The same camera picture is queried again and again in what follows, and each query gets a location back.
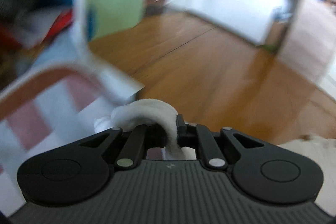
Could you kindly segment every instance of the silver screw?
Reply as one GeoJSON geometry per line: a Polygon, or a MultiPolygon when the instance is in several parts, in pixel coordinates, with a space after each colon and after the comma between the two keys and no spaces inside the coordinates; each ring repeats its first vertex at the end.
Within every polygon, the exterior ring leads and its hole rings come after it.
{"type": "Polygon", "coordinates": [[[130,167],[133,165],[133,160],[131,159],[120,159],[117,160],[117,165],[121,166],[121,167],[130,167]]]}
{"type": "Polygon", "coordinates": [[[222,167],[225,165],[225,161],[222,159],[214,158],[209,160],[209,164],[214,167],[222,167]]]}

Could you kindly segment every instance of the triangular cutout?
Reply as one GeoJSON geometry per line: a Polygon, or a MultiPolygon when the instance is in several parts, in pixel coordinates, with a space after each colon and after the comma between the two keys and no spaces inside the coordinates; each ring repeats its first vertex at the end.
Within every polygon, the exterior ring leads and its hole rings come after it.
{"type": "Polygon", "coordinates": [[[252,140],[248,137],[245,137],[244,135],[234,133],[233,136],[241,143],[242,146],[245,148],[256,148],[256,147],[263,147],[264,145],[262,143],[259,143],[255,140],[252,140]]]}
{"type": "Polygon", "coordinates": [[[100,146],[103,141],[109,136],[109,134],[103,134],[100,135],[99,137],[96,137],[94,139],[91,139],[85,143],[81,143],[80,146],[86,146],[86,147],[92,147],[92,148],[96,148],[98,146],[100,146]]]}

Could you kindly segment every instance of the ribbed black surface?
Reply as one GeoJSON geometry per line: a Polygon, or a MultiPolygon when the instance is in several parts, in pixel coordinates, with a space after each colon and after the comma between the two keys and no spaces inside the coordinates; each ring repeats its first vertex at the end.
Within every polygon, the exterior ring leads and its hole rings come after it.
{"type": "Polygon", "coordinates": [[[143,160],[135,170],[117,172],[107,188],[83,203],[47,208],[28,203],[17,224],[119,223],[327,223],[313,203],[272,207],[239,193],[226,174],[198,161],[143,160]]]}

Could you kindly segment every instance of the pink and white checkered fabric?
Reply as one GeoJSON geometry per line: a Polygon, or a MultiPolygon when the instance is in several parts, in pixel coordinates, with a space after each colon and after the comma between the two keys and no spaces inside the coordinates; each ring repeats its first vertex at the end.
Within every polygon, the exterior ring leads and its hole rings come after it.
{"type": "Polygon", "coordinates": [[[94,134],[94,120],[114,108],[89,81],[71,75],[0,121],[0,211],[9,216],[25,204],[16,181],[25,160],[94,134]]]}

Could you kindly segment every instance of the wooden floor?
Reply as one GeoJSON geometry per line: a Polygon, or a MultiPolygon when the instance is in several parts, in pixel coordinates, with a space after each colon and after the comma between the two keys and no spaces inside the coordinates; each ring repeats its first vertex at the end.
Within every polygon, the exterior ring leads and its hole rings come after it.
{"type": "Polygon", "coordinates": [[[336,104],[270,54],[184,13],[144,19],[92,41],[92,51],[145,84],[189,122],[231,126],[278,144],[336,137],[336,104]]]}

